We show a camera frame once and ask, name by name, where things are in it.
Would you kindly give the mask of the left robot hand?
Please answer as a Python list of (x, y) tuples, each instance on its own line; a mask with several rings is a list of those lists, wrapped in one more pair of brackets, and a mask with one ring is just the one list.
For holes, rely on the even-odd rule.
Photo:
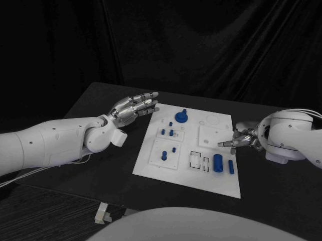
[(158, 92), (150, 92), (137, 96), (128, 96), (115, 104), (108, 117), (118, 128), (128, 126), (138, 117), (160, 110), (156, 106), (158, 103), (157, 97)]

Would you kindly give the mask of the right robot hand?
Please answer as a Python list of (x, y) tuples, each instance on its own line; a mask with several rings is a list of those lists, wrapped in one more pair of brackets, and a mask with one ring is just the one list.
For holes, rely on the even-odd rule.
[(238, 148), (243, 146), (249, 146), (258, 151), (264, 150), (255, 129), (245, 129), (243, 131), (235, 130), (232, 140), (217, 143), (219, 148), (230, 148), (232, 155), (236, 154)]

